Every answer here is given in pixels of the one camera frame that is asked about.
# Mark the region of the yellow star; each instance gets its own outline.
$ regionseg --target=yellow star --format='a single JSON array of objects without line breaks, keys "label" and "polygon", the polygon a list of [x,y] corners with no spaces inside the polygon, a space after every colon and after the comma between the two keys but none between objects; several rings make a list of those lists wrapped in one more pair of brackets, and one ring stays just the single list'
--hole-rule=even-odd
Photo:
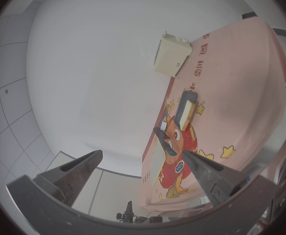
[{"label": "yellow star", "polygon": [[164,178],[164,174],[162,173],[162,171],[161,171],[161,177],[158,177],[158,178],[159,178],[160,182],[162,183],[162,179]]},{"label": "yellow star", "polygon": [[171,111],[172,111],[172,109],[175,107],[175,105],[173,104],[173,100],[170,102],[170,104],[169,104],[169,110],[168,110],[168,113],[170,113],[171,114]]},{"label": "yellow star", "polygon": [[214,155],[213,155],[213,154],[208,154],[208,155],[206,155],[206,154],[203,152],[203,150],[200,150],[199,155],[201,155],[201,156],[203,156],[203,157],[205,157],[205,158],[208,158],[208,159],[210,159],[210,160],[214,160]]},{"label": "yellow star", "polygon": [[202,115],[204,109],[205,107],[203,107],[203,104],[200,104],[200,106],[197,107],[196,113],[199,113],[200,115]]},{"label": "yellow star", "polygon": [[234,146],[231,145],[229,148],[227,147],[223,147],[223,153],[221,155],[221,158],[225,159],[225,158],[230,158],[230,156],[232,155],[232,153],[235,152]]}]

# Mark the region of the pink tablecloth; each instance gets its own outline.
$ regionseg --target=pink tablecloth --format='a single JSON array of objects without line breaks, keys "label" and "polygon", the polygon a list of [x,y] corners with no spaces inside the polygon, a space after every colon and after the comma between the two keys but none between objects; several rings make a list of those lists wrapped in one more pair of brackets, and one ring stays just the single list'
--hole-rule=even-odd
[{"label": "pink tablecloth", "polygon": [[[183,209],[205,195],[181,157],[183,149],[242,170],[284,114],[286,55],[275,32],[260,18],[225,26],[191,45],[193,52],[172,78],[156,122],[168,123],[166,133],[177,155],[165,154],[155,185],[149,171],[154,133],[143,155],[141,206],[152,210]],[[181,132],[173,119],[184,90],[197,92],[198,101],[187,130]]]}]

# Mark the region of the bread slice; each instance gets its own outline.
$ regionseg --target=bread slice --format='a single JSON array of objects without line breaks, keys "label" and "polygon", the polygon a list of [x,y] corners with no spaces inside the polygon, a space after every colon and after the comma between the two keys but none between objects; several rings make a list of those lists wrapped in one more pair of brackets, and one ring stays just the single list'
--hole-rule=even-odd
[{"label": "bread slice", "polygon": [[195,104],[193,102],[191,102],[190,100],[188,100],[185,104],[181,119],[180,119],[180,128],[181,131],[185,131],[190,119],[193,115],[193,111],[195,109]]}]

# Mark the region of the white wall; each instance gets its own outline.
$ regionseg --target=white wall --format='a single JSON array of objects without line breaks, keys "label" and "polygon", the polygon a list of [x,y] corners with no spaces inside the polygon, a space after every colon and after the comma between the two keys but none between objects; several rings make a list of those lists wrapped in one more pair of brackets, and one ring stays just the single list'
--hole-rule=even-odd
[{"label": "white wall", "polygon": [[244,0],[45,0],[27,82],[51,151],[102,149],[102,168],[140,176],[170,79],[153,71],[161,34],[195,40],[250,11]]}]

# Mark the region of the black cable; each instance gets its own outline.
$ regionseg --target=black cable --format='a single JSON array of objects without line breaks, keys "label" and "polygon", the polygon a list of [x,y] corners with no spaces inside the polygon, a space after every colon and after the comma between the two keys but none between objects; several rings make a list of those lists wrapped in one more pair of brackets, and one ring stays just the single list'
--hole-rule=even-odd
[{"label": "black cable", "polygon": [[[161,211],[151,211],[149,214],[151,214],[152,212],[161,212]],[[149,215],[149,214],[148,214],[148,215]],[[148,217],[148,215],[147,215],[146,217]]]}]

